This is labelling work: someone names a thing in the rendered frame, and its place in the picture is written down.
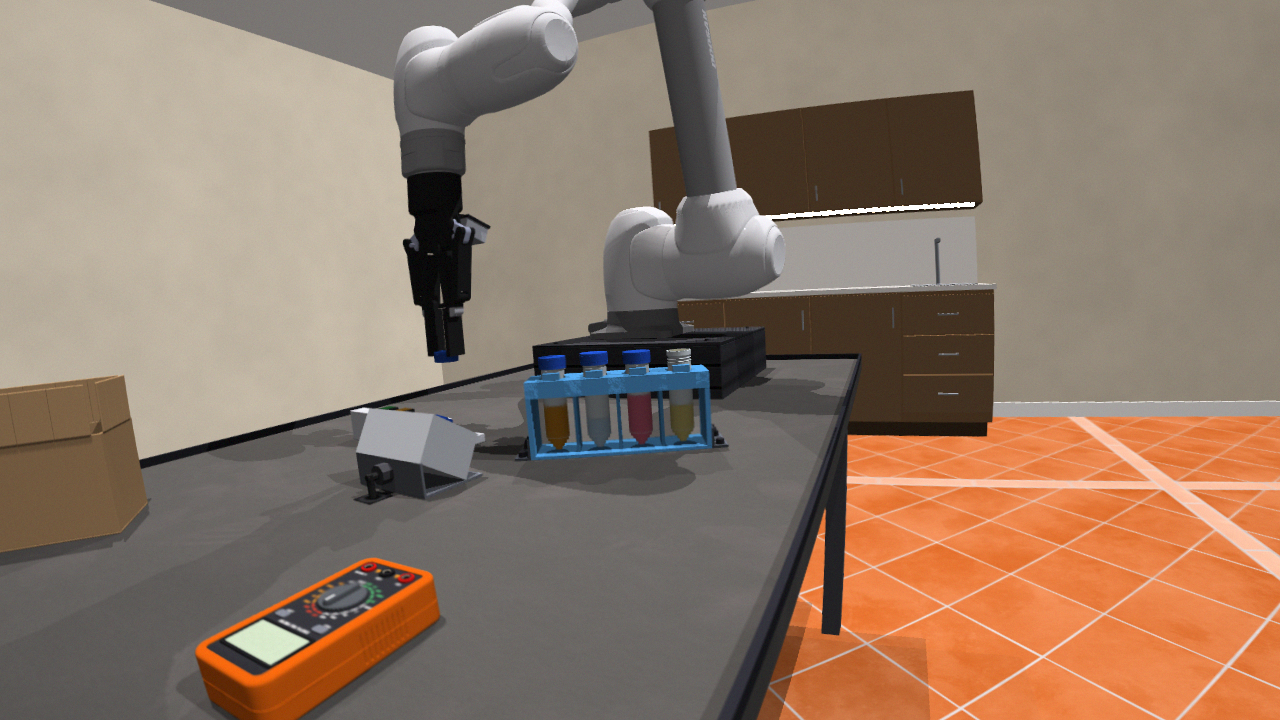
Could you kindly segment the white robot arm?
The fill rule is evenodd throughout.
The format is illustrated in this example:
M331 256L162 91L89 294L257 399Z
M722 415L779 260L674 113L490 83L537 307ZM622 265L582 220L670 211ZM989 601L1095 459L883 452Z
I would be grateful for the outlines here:
M460 38L439 26L406 35L394 70L402 176L465 176L465 127L561 85L579 56L572 18L618 1L535 0ZM707 0L643 1L657 26L686 197L675 225L657 208L620 211L611 222L603 256L607 319L588 325L590 340L694 332L678 322L678 300L753 293L785 268L778 227L736 186Z

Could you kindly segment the orange digital multimeter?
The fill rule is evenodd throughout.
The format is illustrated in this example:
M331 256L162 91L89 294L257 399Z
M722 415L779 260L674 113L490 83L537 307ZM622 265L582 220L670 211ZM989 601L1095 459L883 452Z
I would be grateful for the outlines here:
M195 651L209 700L239 720L297 720L440 618L433 575L365 559Z

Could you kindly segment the dark grey table edge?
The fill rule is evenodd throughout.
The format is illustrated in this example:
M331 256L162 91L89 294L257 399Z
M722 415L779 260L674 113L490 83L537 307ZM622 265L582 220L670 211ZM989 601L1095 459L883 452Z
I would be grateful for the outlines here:
M831 468L831 462L832 462L832 460L835 457L835 450L836 450L836 447L838 445L838 437L840 437L842 427L844 427L844 420L845 420L845 416L846 416L846 413L847 413L847 409L849 409L849 402L850 402L850 398L851 398L851 395L852 395L852 388L855 386L855 380L856 380L856 377L858 377L858 365L860 366L861 354L782 354L782 355L765 355L765 360L790 360L790 359L858 359L858 363L856 363L856 365L854 368L852 377L851 377L851 380L849 383L849 389L847 389L847 392L845 395L842 407L841 407L841 410L838 413L838 419L836 421L833 434L831 436L829 445L828 445L828 448L826 451L826 456L824 456L823 462L820 465L820 470L818 473L815 484L813 486L812 495L810 495L810 497L808 500L808 503L806 503L806 509L803 512L803 518L801 518L801 521L800 521L800 524L797 527L796 534L794 537L794 542L792 542L792 544L791 544L791 547L788 550L787 557L785 559L783 568L780 571L780 577L778 577L778 579L777 579L777 582L774 584L774 589L773 589L773 592L771 594L771 600L768 601L768 603L765 606L765 611L763 612L762 621L759 623L759 625L756 628L755 635L753 637L753 642L751 642L751 644L750 644L750 647L748 650L748 653L746 653L745 659L742 660L742 665L741 665L741 667L739 670L739 674L737 674L737 676L736 676L736 679L733 682L733 685L732 685L732 688L730 691L730 694L728 694L727 700L724 701L724 706L721 710L721 715L719 715L719 717L717 720L741 720L742 714L744 714L744 711L745 711L745 708L748 706L748 701L750 698L750 694L753 693L753 688L755 685L756 676L760 673L762 664L763 664L763 661L765 659L765 653L767 653L767 651L769 648L772 637L774 635L774 629L776 629L776 626L777 626L777 624L780 621L780 616L781 616L781 612L782 612L782 610L785 607L785 602L787 600L788 591L790 591L790 588L792 585L794 577L795 577L795 573L797 570L797 565L799 565L800 559L803 556L803 550L804 550L804 547L806 544L806 538L808 538L809 532L812 529L812 523L813 523L813 520L815 518L817 509L818 509L818 505L820 502L820 495L822 495L822 492L824 489L826 480L827 480L827 477L828 477L828 473L829 473L829 468ZM335 419L335 418L339 418L339 416L347 416L347 415L351 415L349 414L351 410L355 410L355 409L358 409L358 407L381 407L381 406L387 406L387 405L390 405L390 404L397 404L397 402L401 402L401 401L404 401L404 400L417 398L417 397L421 397L421 396L425 396L425 395L433 395L433 393L436 393L436 392L440 392L440 391L444 391L444 389L452 389L452 388L456 388L456 387L460 387L460 386L468 386L468 384L472 384L472 383L476 383L476 382L480 382L480 380L488 380L488 379L492 379L492 378L497 378L499 375L507 375L507 374L511 374L511 373L515 373L515 372L524 372L524 370L527 370L527 369L531 369L531 368L534 368L534 363L529 364L529 365L524 365L524 366L515 366L515 368L511 368L511 369L507 369L507 370L502 370L502 372L494 372L494 373L490 373L490 374L486 374L486 375L477 375L477 377L468 378L468 379L465 379L465 380L457 380L457 382L453 382L453 383L449 383L449 384L445 384L445 386L436 386L436 387L433 387L433 388L420 389L420 391L416 391L416 392L412 392L412 393L407 393L407 395L399 395L399 396L390 397L390 398L383 398L383 400L379 400L379 401L375 401L375 402L371 402L371 404L362 404L362 405L358 405L358 406L355 406L355 407L346 407L346 409L342 409L342 410L338 410L338 411L334 411L334 413L326 413L326 414L317 415L317 416L310 416L310 418L305 418L305 419L301 419L301 420L297 420L297 421L289 421L289 423L285 423L285 424L282 424L282 425L269 427L269 428L265 428L265 429L261 429L261 430L253 430L253 432L244 433L244 434L241 434L241 436L233 436L233 437L229 437L229 438L225 438L225 439L218 439L218 441L207 442L207 443L204 443L204 445L196 445L196 446L192 446L192 447L188 447L188 448L180 448L180 450L175 450L175 451L172 451L172 452L168 452L168 454L160 454L160 455L156 455L156 456L152 456L152 457L143 457L143 459L140 459L140 468L141 469L142 468L150 468L150 466L154 466L154 465L157 465L157 464L161 464L161 462L169 462L169 461L173 461L173 460L177 460L177 459L180 459L180 457L188 457L188 456L192 456L192 455L196 455L196 454L204 454L204 452L207 452L207 451L211 451L211 450L215 450L215 448L223 448L223 447L227 447L227 446L230 446L230 445L238 445L238 443L242 443L242 442L246 442L246 441L250 441L250 439L259 439L259 438L262 438L265 436L273 436L273 434L282 433L282 432L285 432L285 430L292 430L292 429L296 429L296 428L300 428L300 427L308 427L308 425L312 425L312 424L316 424L316 423L320 423L320 421L332 420L332 419Z

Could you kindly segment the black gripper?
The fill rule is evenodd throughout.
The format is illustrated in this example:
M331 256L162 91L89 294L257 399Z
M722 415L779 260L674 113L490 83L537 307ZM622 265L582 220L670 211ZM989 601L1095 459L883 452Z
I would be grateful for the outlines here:
M465 355L462 314L463 304L471 299L475 229L460 222L458 213L463 209L461 176L452 172L410 176L407 192L415 225L413 236L403 240L403 247L413 304L422 307L428 357L442 350L447 357Z

